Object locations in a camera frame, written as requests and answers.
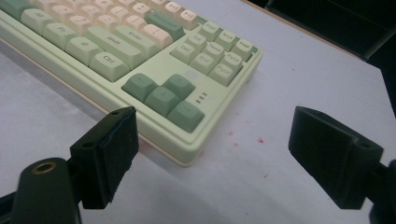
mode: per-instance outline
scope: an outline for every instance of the green keycap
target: green keycap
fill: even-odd
[[[208,41],[214,41],[220,32],[221,29],[217,24],[212,21],[207,21],[204,25],[202,25],[201,30],[199,30],[198,33],[206,37]]]
[[[218,38],[216,38],[215,42],[222,45],[226,51],[230,51],[235,45],[238,38],[235,34],[230,31],[223,30]]]
[[[175,58],[181,60],[183,63],[189,63],[195,56],[197,56],[198,51],[189,44],[181,43],[179,46],[174,48],[171,52]]]
[[[234,52],[235,54],[241,56],[244,62],[246,62],[250,58],[252,51],[253,45],[246,39],[240,39],[231,50],[231,52]]]
[[[233,81],[235,75],[236,73],[233,71],[233,69],[222,63],[219,63],[208,76],[213,78],[219,84],[228,87]]]
[[[183,26],[174,19],[160,13],[151,12],[147,17],[146,21],[148,24],[154,24],[161,29],[165,30],[174,41],[178,40],[184,35]]]
[[[163,86],[173,92],[180,100],[186,99],[187,96],[195,89],[192,83],[179,74],[169,77]]]
[[[187,101],[180,102],[168,115],[168,119],[179,128],[192,133],[205,114]]]
[[[195,35],[190,35],[189,38],[187,38],[186,43],[189,45],[193,46],[195,49],[198,51],[202,51],[204,48],[206,48],[206,37],[200,34],[195,34]]]
[[[69,41],[69,43],[66,45],[66,52],[79,60],[81,63],[89,66],[91,59],[96,54],[103,52],[103,50],[91,40],[79,36],[74,37]]]
[[[130,72],[129,67],[122,60],[109,52],[96,54],[92,58],[90,68],[110,82],[115,82]]]
[[[22,12],[25,9],[32,8],[33,6],[27,0],[3,0],[0,1],[0,9],[5,11],[8,15],[17,21],[21,20]]]
[[[103,50],[108,51],[121,59],[129,66],[129,68],[131,68],[131,70],[135,69],[147,59],[143,55],[142,51],[128,44],[116,35],[111,34],[105,28],[99,26],[89,27],[84,36],[97,44]]]
[[[224,47],[218,43],[210,42],[202,53],[209,55],[216,63],[218,63],[224,56]]]
[[[174,93],[165,87],[158,87],[148,95],[145,105],[166,117],[178,102],[179,99]]]
[[[239,70],[241,70],[242,68],[242,58],[232,52],[226,53],[220,63],[227,65],[228,67],[233,69],[235,73],[239,72]]]
[[[191,62],[190,66],[207,75],[216,66],[215,60],[207,54],[199,53]]]
[[[146,97],[157,88],[157,84],[144,74],[138,73],[128,79],[122,89],[140,102],[145,102]]]
[[[43,36],[58,48],[65,50],[67,43],[72,38],[77,37],[77,34],[64,24],[54,22],[44,28]]]
[[[21,23],[29,27],[39,35],[43,35],[44,28],[49,24],[56,22],[47,12],[38,8],[29,8],[23,11]]]
[[[151,58],[160,51],[160,48],[154,41],[127,25],[116,26],[114,34],[135,46],[137,49],[140,49],[146,55],[146,58]]]

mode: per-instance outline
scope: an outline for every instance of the shift key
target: shift key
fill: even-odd
[[[97,44],[100,48],[121,59],[131,70],[135,69],[146,60],[146,57],[139,49],[128,44],[116,35],[111,34],[102,27],[89,27],[84,36]]]

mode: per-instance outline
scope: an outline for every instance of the screw hole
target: screw hole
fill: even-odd
[[[33,169],[33,174],[34,175],[43,175],[45,173],[48,173],[55,169],[56,163],[53,161],[49,162],[44,162],[41,164],[38,164],[34,169]]]

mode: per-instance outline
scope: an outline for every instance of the keycap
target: keycap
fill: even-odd
[[[49,9],[49,14],[60,22],[67,22],[70,17],[74,16],[75,11],[66,6],[53,6]]]
[[[131,9],[131,13],[145,19],[150,13],[150,8],[143,3],[136,3]]]
[[[92,5],[100,8],[104,13],[107,13],[111,8],[114,7],[114,2],[111,0],[94,0]]]
[[[191,62],[190,66],[207,75],[216,66],[215,60],[207,54],[199,53]]]
[[[92,26],[92,23],[83,16],[72,16],[69,18],[66,25],[76,31],[79,35],[83,35],[88,27]]]
[[[242,68],[242,58],[233,52],[226,53],[220,63],[227,65],[235,72],[239,72],[239,70]]]
[[[180,15],[181,9],[182,9],[182,7],[180,4],[178,4],[176,2],[169,2],[163,8],[163,14],[169,16],[170,18],[177,20]]]
[[[202,51],[207,46],[206,38],[203,35],[200,35],[200,34],[190,35],[187,38],[186,43],[188,43],[191,46],[195,47],[198,51]]]
[[[143,20],[141,17],[133,15],[128,17],[124,23],[125,25],[130,25],[136,29],[136,31],[140,31],[147,25],[147,22]]]
[[[169,112],[178,104],[177,96],[165,87],[157,87],[148,95],[145,105],[166,117]]]
[[[192,133],[204,118],[205,114],[187,101],[180,102],[168,115],[168,119],[177,127]]]
[[[116,6],[119,7],[125,7],[128,10],[131,10],[131,8],[136,4],[135,0],[117,0],[114,2]]]
[[[154,11],[162,11],[166,0],[149,0],[148,6]]]
[[[154,41],[129,26],[117,26],[114,30],[114,34],[135,46],[137,49],[140,49],[146,58],[151,58],[160,51],[160,48],[154,43]]]
[[[240,39],[231,50],[231,52],[239,55],[244,62],[250,58],[252,51],[253,45],[246,39]]]
[[[174,74],[169,77],[165,83],[163,83],[163,86],[174,93],[180,100],[186,99],[195,89],[188,79],[179,74]]]
[[[109,15],[100,15],[95,21],[95,25],[101,26],[110,32],[113,32],[114,28],[119,25],[117,20]]]
[[[237,41],[237,37],[230,31],[223,30],[216,38],[215,42],[222,45],[225,50],[230,51]]]
[[[73,10],[77,11],[81,7],[87,5],[87,1],[85,0],[63,0],[63,4],[67,7],[72,8]]]
[[[122,60],[109,52],[96,54],[91,60],[90,68],[110,82],[117,81],[130,71]]]
[[[23,11],[21,22],[39,35],[43,35],[44,28],[56,20],[41,9],[29,8]]]
[[[138,101],[144,103],[148,95],[154,91],[158,85],[144,74],[138,73],[128,79],[122,89],[131,94]]]
[[[15,0],[3,0],[0,5],[0,9],[4,10],[8,15],[19,21],[21,19],[22,12],[25,9],[33,7],[27,0],[15,1]]]
[[[178,40],[184,35],[183,26],[162,13],[152,12],[148,15],[146,20],[148,23],[154,24],[165,30],[165,32],[172,36],[173,41]]]
[[[59,3],[59,0],[35,0],[35,5],[46,12],[49,12],[52,7],[59,5]]]
[[[48,24],[43,30],[44,38],[48,39],[49,42],[54,44],[60,49],[65,49],[67,43],[69,43],[70,39],[78,36],[77,33],[65,26],[62,23],[54,22]]]
[[[220,34],[220,27],[212,21],[207,21],[199,30],[199,34],[206,37],[208,41],[214,41]]]
[[[172,36],[156,25],[148,24],[141,30],[143,35],[153,40],[161,49],[173,43]]]
[[[108,12],[108,15],[115,18],[119,24],[129,17],[129,10],[125,7],[113,7]]]
[[[102,15],[102,10],[95,6],[84,6],[78,11],[80,16],[88,18],[90,21],[95,22],[96,19]]]
[[[208,76],[216,80],[221,85],[228,87],[233,81],[235,75],[236,72],[233,71],[233,69],[220,63],[210,72]]]
[[[183,63],[190,63],[198,53],[198,50],[193,46],[187,43],[182,43],[172,50],[171,55],[181,60]]]
[[[82,36],[72,38],[65,51],[87,66],[90,65],[91,59],[96,54],[103,52],[99,46]]]
[[[116,35],[111,34],[99,26],[92,26],[88,28],[84,35],[89,38],[93,43],[97,44],[100,48],[108,51],[114,56],[123,59],[129,68],[134,69],[143,61],[146,60],[145,56],[140,50],[128,44]]]
[[[177,21],[179,21],[184,28],[192,30],[198,26],[198,15],[195,12],[186,9],[181,12]]]
[[[209,55],[210,57],[212,57],[215,63],[218,63],[220,59],[222,59],[222,57],[224,56],[224,47],[222,47],[218,43],[211,42],[206,46],[202,53]]]

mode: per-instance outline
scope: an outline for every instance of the cream keycap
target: cream keycap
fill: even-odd
[[[173,43],[172,37],[156,25],[148,24],[142,29],[142,34],[153,40],[161,49]]]

